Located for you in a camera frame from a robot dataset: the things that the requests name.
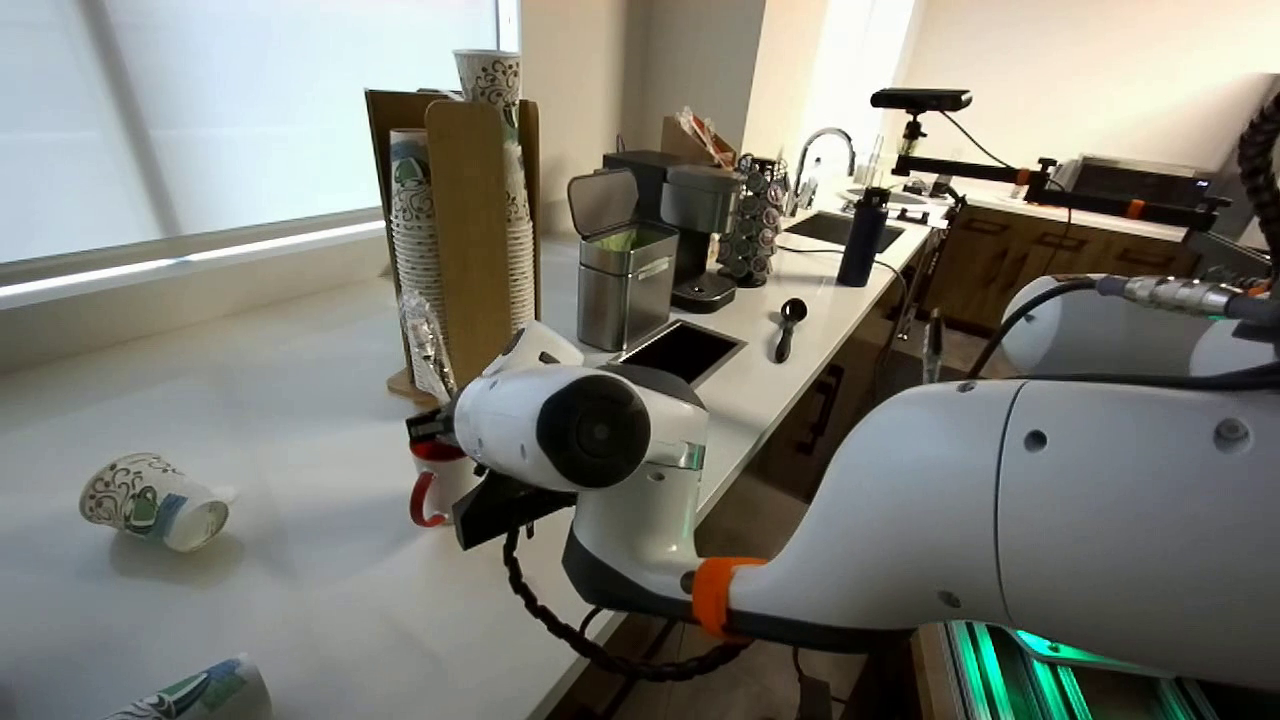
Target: orange ring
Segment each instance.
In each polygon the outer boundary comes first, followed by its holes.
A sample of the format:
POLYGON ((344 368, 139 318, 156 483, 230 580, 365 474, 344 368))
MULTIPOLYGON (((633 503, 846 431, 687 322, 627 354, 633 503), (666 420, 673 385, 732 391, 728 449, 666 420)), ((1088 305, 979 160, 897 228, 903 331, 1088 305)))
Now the orange ring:
POLYGON ((728 590, 734 568, 742 565, 760 565, 757 555, 708 555, 696 574, 690 574, 690 621, 708 632, 724 642, 728 630, 728 590))

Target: faucet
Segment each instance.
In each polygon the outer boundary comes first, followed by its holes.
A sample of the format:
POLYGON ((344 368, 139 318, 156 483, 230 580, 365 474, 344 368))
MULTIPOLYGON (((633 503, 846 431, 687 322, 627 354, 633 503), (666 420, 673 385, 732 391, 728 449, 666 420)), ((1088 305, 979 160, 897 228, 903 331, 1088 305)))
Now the faucet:
POLYGON ((798 148, 798 169, 797 169, 797 186, 790 186, 790 217, 804 212, 804 208, 811 208, 815 186, 804 186, 804 169, 806 169, 811 146, 822 139, 822 137, 840 137, 840 139, 842 139, 842 148, 846 148, 846 174, 842 174, 842 178, 854 174, 850 137, 846 137, 842 130, 821 130, 821 132, 811 132, 811 137, 804 139, 804 148, 798 148))

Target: white countertop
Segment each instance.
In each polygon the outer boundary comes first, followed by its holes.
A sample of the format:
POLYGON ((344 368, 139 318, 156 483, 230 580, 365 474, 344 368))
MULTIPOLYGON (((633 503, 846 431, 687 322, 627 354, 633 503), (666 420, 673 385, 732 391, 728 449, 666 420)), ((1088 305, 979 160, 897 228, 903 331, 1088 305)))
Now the white countertop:
MULTIPOLYGON (((869 288, 835 288, 840 254, 782 236, 774 278, 687 318, 742 341, 700 398, 713 407, 703 508, 798 401, 922 245, 903 231, 869 288), (806 302, 788 363, 769 361, 788 295, 806 302)), ((542 318, 573 331, 575 245, 542 248, 542 318)), ((458 551, 407 526, 412 407, 388 285, 360 285, 0 381, 0 715, 111 715, 212 659, 246 651, 275 715, 542 714, 575 656, 523 618, 500 549, 458 551), (226 534, 195 551, 114 542, 76 514, 124 453, 160 453, 237 489, 226 534)), ((521 549, 561 618, 588 608, 561 574, 569 514, 521 549)))

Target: paper cup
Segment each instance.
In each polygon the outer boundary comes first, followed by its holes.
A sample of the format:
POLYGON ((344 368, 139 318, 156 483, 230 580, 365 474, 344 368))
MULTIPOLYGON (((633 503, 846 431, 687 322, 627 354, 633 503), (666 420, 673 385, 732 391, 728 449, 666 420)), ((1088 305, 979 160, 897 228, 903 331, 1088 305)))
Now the paper cup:
POLYGON ((226 502, 186 479, 162 457, 130 453, 84 483, 79 517, 173 551, 190 551, 226 526, 226 502))
POLYGON ((481 483, 474 460, 435 440, 414 440, 412 457, 420 479, 412 483, 407 517, 425 528, 438 528, 452 521, 452 503, 481 483))
POLYGON ((492 48, 452 51, 457 80, 472 103, 521 103, 521 58, 492 48))
POLYGON ((143 698, 124 715, 264 720, 271 715, 271 698, 264 671, 251 659, 230 656, 143 698))

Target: robot camera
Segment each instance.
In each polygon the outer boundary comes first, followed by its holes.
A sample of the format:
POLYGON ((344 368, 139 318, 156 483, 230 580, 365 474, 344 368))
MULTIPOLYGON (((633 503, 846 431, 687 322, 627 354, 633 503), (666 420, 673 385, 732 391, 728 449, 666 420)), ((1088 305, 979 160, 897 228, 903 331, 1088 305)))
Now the robot camera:
POLYGON ((969 90, 881 90, 871 110, 901 110, 901 114, 963 114, 970 103, 969 90))

